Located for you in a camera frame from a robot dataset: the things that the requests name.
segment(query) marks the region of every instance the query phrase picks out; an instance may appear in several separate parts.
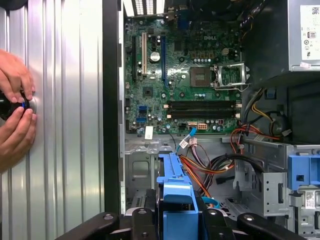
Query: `black knob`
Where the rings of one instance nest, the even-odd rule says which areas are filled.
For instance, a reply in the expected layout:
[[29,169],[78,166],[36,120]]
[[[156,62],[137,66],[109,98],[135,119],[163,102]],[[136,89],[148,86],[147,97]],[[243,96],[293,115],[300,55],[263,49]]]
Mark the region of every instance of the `black knob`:
[[23,107],[24,111],[30,108],[30,103],[23,92],[21,95],[24,99],[23,103],[12,103],[6,98],[3,92],[0,92],[0,118],[7,120],[18,107]]

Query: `green circuit board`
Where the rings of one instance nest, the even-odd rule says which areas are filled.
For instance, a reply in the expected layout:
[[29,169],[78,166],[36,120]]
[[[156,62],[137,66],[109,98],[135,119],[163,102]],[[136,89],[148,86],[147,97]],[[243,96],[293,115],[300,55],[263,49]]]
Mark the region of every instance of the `green circuit board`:
[[[144,134],[146,126],[153,126],[157,134],[184,134],[191,127],[197,127],[197,134],[232,132],[238,124],[235,105],[242,96],[238,90],[215,90],[212,66],[240,61],[238,22],[190,22],[188,29],[179,30],[177,23],[163,19],[129,19],[124,76],[127,133]],[[233,68],[223,68],[222,75],[224,84],[241,78]],[[175,103],[184,111],[171,112]],[[204,109],[216,114],[204,115]]]

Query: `pci express slot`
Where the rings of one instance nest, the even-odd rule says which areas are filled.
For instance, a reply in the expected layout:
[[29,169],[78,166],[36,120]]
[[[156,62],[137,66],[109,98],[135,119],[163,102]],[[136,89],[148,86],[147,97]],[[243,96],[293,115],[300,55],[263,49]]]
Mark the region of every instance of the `pci express slot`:
[[147,74],[147,33],[143,32],[141,36],[142,47],[142,74]]
[[137,80],[137,38],[132,36],[132,81]]
[[161,37],[161,73],[165,87],[168,87],[166,68],[166,36]]

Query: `side panel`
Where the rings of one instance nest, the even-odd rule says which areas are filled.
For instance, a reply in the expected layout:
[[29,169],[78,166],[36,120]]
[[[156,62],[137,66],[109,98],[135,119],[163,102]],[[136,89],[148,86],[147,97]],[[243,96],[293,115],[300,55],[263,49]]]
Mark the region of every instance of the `side panel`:
[[2,239],[53,240],[103,211],[102,0],[0,8],[0,48],[30,69],[37,132],[2,174]]

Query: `power supply label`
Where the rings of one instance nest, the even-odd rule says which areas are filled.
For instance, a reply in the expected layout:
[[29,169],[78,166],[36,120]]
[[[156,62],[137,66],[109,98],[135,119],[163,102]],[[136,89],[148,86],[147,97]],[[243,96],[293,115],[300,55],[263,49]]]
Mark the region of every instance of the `power supply label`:
[[320,60],[320,5],[302,5],[300,13],[302,60]]

